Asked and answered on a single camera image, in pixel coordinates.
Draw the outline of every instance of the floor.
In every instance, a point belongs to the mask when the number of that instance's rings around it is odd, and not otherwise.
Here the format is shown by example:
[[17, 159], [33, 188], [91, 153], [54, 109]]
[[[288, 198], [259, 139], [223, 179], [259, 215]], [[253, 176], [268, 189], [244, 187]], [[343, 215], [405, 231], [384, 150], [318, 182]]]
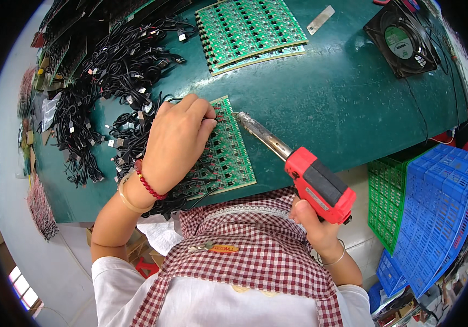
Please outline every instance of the floor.
[[352, 222], [341, 226], [338, 237], [363, 274], [363, 287], [368, 290], [377, 283], [375, 270], [384, 246], [368, 227], [368, 174], [366, 165], [357, 166], [337, 175], [357, 194], [352, 207]]

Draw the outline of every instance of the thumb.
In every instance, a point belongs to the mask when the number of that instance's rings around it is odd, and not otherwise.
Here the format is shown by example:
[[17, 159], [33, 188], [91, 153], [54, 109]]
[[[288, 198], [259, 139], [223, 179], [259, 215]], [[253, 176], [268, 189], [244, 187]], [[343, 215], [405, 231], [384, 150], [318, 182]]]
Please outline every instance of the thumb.
[[201, 126], [198, 130], [197, 142], [200, 147], [204, 147], [205, 143], [207, 143], [208, 138], [210, 137], [210, 133], [216, 127], [218, 122], [215, 119], [207, 118], [201, 122]]
[[303, 227], [310, 232], [314, 229], [320, 228], [321, 221], [317, 217], [317, 213], [314, 208], [306, 200], [300, 200], [294, 207], [297, 219], [303, 225]]

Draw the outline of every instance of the blue plastic crate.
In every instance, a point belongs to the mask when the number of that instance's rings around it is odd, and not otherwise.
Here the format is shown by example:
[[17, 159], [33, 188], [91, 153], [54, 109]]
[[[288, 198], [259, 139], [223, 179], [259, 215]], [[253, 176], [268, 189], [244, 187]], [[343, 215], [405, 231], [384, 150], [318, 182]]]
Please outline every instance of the blue plastic crate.
[[368, 291], [368, 298], [370, 299], [370, 314], [379, 308], [381, 305], [381, 290], [383, 287], [381, 283], [375, 283]]
[[467, 234], [468, 152], [440, 144], [407, 167], [393, 255], [417, 298], [452, 264]]
[[399, 263], [390, 257], [386, 249], [383, 250], [375, 273], [387, 297], [393, 296], [408, 285], [408, 281], [400, 270]]

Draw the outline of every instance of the hand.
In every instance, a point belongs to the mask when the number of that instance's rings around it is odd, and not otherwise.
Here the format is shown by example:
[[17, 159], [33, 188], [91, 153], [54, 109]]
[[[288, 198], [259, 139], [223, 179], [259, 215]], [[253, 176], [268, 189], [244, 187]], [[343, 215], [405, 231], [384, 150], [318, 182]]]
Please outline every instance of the hand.
[[215, 117], [210, 103], [195, 94], [176, 105], [161, 105], [152, 122], [141, 171], [154, 191], [167, 193], [191, 170], [217, 125]]
[[319, 221], [316, 211], [308, 201], [300, 200], [296, 196], [292, 202], [290, 218], [303, 225], [307, 230], [308, 241], [322, 258], [331, 262], [332, 258], [337, 260], [341, 256], [342, 246], [337, 239], [340, 225], [331, 224], [326, 220]]

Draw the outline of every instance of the red checkered headscarf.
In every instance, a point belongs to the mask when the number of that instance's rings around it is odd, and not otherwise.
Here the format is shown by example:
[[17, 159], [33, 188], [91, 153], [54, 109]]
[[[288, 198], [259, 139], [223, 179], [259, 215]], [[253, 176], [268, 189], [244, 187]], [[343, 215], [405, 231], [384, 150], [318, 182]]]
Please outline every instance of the red checkered headscarf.
[[[305, 232], [288, 219], [291, 188], [182, 213], [181, 243], [167, 254], [131, 326], [154, 326], [174, 277], [193, 277], [314, 299], [319, 326], [342, 326], [330, 273], [310, 258]], [[212, 242], [239, 250], [189, 247]]]

